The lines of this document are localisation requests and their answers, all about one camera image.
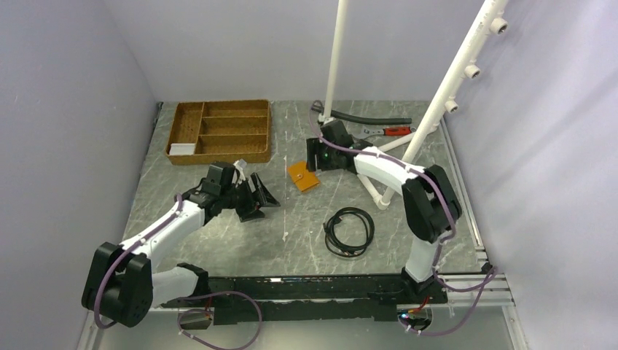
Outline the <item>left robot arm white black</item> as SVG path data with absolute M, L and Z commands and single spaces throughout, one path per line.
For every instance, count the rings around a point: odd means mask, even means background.
M 244 163 L 214 162 L 205 177 L 182 194 L 173 207 L 146 229 L 119 244 L 101 244 L 93 255 L 82 294 L 82 305 L 93 312 L 95 324 L 136 326 L 153 306 L 185 300 L 191 306 L 207 301 L 208 272 L 179 263 L 157 272 L 172 248 L 205 227 L 224 210 L 241 222 L 265 217 L 264 207 L 278 207 L 257 173 L 243 172 Z

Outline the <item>orange card holder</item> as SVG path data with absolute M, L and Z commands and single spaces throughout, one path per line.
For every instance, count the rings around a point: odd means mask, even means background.
M 321 183 L 315 173 L 307 169 L 305 161 L 292 164 L 287 168 L 287 173 L 301 193 L 306 193 Z

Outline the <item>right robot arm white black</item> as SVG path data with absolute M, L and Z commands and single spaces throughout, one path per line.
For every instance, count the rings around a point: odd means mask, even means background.
M 355 140 L 339 120 L 320 127 L 306 139 L 306 169 L 342 169 L 384 184 L 400 194 L 413 234 L 410 256 L 403 268 L 402 294 L 418 303 L 429 294 L 437 272 L 441 241 L 454 233 L 461 205 L 443 167 L 414 166 L 390 156 L 371 143 Z

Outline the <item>white card stack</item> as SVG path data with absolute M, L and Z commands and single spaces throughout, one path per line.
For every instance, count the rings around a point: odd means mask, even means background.
M 193 155 L 195 153 L 195 143 L 172 143 L 169 147 L 170 156 Z

